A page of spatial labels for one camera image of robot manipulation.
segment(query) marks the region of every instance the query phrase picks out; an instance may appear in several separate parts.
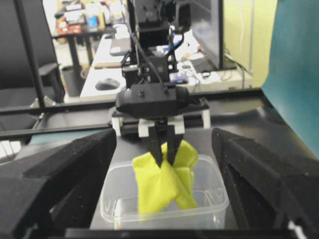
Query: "clear plastic container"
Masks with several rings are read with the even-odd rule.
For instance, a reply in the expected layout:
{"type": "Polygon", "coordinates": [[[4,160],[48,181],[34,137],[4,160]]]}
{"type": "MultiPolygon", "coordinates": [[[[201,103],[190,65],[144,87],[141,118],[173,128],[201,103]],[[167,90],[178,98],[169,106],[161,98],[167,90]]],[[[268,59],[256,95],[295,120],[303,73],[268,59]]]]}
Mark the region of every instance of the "clear plastic container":
{"type": "Polygon", "coordinates": [[[180,210],[172,202],[163,212],[138,214],[138,188],[132,162],[110,167],[101,194],[101,215],[105,228],[112,230],[223,229],[229,205],[216,162],[199,155],[194,169],[193,195],[197,208],[180,210]]]}

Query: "yellow cloth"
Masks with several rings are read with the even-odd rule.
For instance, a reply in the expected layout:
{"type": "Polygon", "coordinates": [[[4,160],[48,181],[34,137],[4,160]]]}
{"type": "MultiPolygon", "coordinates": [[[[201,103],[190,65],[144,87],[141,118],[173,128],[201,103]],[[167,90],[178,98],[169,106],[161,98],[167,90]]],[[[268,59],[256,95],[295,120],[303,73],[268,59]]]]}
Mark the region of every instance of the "yellow cloth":
{"type": "Polygon", "coordinates": [[[181,209],[196,208],[193,199],[194,172],[198,161],[197,151],[182,141],[173,166],[167,161],[167,143],[161,146],[163,161],[161,168],[151,153],[133,159],[133,168],[139,189],[138,208],[140,214],[156,213],[175,200],[181,209]]]}

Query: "computer monitor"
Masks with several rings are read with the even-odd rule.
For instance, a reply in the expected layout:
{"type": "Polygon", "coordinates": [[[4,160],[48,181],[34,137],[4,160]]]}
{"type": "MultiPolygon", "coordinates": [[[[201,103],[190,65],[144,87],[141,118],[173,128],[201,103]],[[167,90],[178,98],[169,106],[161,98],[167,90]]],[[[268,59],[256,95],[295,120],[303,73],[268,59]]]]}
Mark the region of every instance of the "computer monitor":
{"type": "Polygon", "coordinates": [[[227,68],[224,57],[223,0],[191,0],[193,35],[216,70],[227,68]]]}

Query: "black chair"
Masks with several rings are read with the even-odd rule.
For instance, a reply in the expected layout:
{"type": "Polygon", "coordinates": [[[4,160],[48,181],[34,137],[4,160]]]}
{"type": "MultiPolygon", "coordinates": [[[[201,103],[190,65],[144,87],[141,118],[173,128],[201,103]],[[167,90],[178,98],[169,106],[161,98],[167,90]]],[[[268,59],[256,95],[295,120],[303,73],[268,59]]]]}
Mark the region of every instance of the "black chair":
{"type": "MultiPolygon", "coordinates": [[[[23,4],[25,10],[33,49],[39,65],[39,74],[44,86],[43,94],[58,103],[63,102],[65,91],[42,0],[21,0],[19,4],[23,4]]],[[[30,106],[37,96],[12,0],[0,1],[0,32],[0,108],[30,106]]],[[[6,130],[30,128],[34,123],[34,118],[30,121],[23,120],[27,123],[20,120],[19,127],[17,127],[7,122],[11,118],[0,118],[6,130]]]]}

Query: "desk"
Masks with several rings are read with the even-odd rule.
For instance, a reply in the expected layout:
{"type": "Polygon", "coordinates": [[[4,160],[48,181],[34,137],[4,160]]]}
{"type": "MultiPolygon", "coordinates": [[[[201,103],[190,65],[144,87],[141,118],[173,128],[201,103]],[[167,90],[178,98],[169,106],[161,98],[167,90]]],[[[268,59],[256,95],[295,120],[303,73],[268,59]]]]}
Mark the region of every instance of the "desk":
{"type": "Polygon", "coordinates": [[[98,31],[84,31],[77,34],[66,34],[66,35],[58,35],[57,33],[52,34],[52,39],[59,39],[59,38],[66,38],[68,40],[69,49],[72,57],[73,67],[75,70],[75,74],[78,79],[80,79],[81,75],[81,66],[76,50],[76,45],[74,39],[76,37],[83,37],[86,44],[87,54],[89,58],[89,63],[92,64],[93,62],[93,54],[92,54],[92,47],[90,42],[91,36],[102,36],[104,34],[113,34],[114,29],[112,27],[107,27],[105,30],[98,30],[98,31]]]}
{"type": "MultiPolygon", "coordinates": [[[[177,60],[181,60],[185,53],[185,45],[189,42],[193,42],[194,39],[191,34],[185,35],[185,43],[176,51],[177,60]]],[[[80,95],[81,102],[91,101],[114,101],[117,94],[125,87],[125,79],[122,77],[122,70],[120,68],[120,62],[123,56],[113,57],[110,55],[112,40],[106,35],[102,37],[96,52],[95,58],[92,63],[92,67],[85,81],[84,87],[80,95]],[[104,68],[107,66],[118,67],[117,69],[104,68]],[[111,91],[98,91],[95,86],[97,82],[105,78],[113,78],[120,83],[120,87],[111,91]]],[[[179,62],[178,69],[183,71],[183,65],[188,64],[191,66],[192,72],[195,69],[192,67],[189,61],[179,62]]],[[[208,92],[220,92],[236,89],[248,89],[252,87],[253,78],[248,73],[244,73],[245,81],[243,82],[243,72],[240,69],[217,71],[212,72],[211,76],[207,79],[203,79],[200,74],[197,77],[200,79],[200,84],[196,83],[196,79],[192,76],[188,77],[188,84],[180,86],[186,87],[190,93],[208,93],[208,92]]]]}

